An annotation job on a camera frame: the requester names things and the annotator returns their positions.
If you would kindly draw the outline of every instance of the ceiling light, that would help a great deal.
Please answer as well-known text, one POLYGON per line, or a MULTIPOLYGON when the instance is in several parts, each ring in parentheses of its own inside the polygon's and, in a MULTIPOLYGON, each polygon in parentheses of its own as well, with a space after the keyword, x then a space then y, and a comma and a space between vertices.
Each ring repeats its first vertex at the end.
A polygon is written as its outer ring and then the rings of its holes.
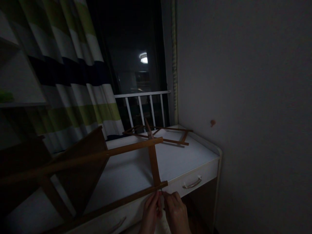
POLYGON ((141 59, 141 63, 148 63, 146 52, 143 54, 140 54, 140 59, 141 59))

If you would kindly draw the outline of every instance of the white desk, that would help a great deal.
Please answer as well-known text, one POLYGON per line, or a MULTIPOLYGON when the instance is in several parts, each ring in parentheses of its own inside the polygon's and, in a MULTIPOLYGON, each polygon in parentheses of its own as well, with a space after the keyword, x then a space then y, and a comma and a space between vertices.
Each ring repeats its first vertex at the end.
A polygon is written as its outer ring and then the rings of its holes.
MULTIPOLYGON (((180 140, 182 135, 180 131, 162 129, 155 136, 180 140)), ((129 136, 108 141, 107 147, 112 149, 144 140, 146 139, 129 136)), ((222 158, 222 152, 218 147, 194 133, 189 133, 185 142, 188 142, 189 146, 166 142, 156 145, 160 179, 168 181, 168 186, 163 188, 163 191, 169 193, 178 191, 181 197, 216 178, 222 158), (193 188, 183 188, 196 182, 199 184, 193 188)), ((55 176, 52 181, 70 211, 75 214, 55 176)), ((153 178, 147 148, 111 157, 91 196, 85 214, 151 186, 153 186, 153 178)), ((68 233, 117 234, 141 220, 145 198, 103 214, 68 233)), ((39 189, 18 206, 6 218, 6 222, 12 227, 10 230, 13 233, 41 233, 60 225, 63 221, 39 189)))

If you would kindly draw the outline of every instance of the drawer handle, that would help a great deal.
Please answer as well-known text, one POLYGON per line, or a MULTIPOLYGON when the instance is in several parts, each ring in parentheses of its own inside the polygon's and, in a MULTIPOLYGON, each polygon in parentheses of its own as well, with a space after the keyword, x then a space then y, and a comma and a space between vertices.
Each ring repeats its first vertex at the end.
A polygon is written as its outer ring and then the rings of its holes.
POLYGON ((193 188, 193 187, 199 185, 201 181, 202 181, 202 177, 199 176, 199 177, 198 177, 198 180, 197 180, 194 184, 191 184, 191 185, 183 185, 182 188, 184 188, 184 189, 189 189, 189 188, 190 188, 190 189, 191 189, 191 188, 193 188))
POLYGON ((126 220, 127 216, 123 217, 119 223, 116 224, 116 226, 112 227, 107 234, 112 234, 114 231, 116 231, 118 228, 121 227, 121 225, 124 223, 124 221, 126 220))

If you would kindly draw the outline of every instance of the green object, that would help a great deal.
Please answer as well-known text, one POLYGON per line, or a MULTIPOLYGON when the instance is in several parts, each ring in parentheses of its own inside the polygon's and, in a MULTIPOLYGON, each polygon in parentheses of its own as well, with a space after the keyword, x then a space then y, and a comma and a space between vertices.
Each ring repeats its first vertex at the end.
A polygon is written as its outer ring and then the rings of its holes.
POLYGON ((0 103, 13 101, 14 101, 13 93, 6 92, 0 89, 0 103))

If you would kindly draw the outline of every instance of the desk surface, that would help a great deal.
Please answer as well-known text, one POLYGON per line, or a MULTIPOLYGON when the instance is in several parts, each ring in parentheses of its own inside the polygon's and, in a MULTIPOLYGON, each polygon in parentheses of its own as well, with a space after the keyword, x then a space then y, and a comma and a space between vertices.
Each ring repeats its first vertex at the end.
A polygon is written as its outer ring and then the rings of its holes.
MULTIPOLYGON (((160 130, 155 136, 179 141, 181 131, 160 130)), ((130 136, 107 142, 109 149, 145 141, 146 138, 130 136)), ((172 143, 156 145, 157 162, 161 181, 170 181, 218 156, 202 144, 187 136, 188 146, 172 143)), ((138 149, 109 159, 103 174, 87 205, 85 214, 153 186, 148 149, 138 149)))
MULTIPOLYGON (((180 140, 180 131, 160 130, 156 137, 180 140)), ((109 149, 144 141, 145 138, 129 136, 107 142, 109 149)), ((219 156, 188 136, 189 146, 171 143, 156 145, 157 161, 161 181, 172 180, 219 156)), ((51 178, 64 202, 74 214, 69 199, 57 180, 51 178)), ((100 208, 153 185, 148 149, 140 149, 109 159, 106 168, 88 203, 85 213, 100 208)), ((63 222, 42 189, 38 189, 4 220, 12 233, 41 233, 63 222)))

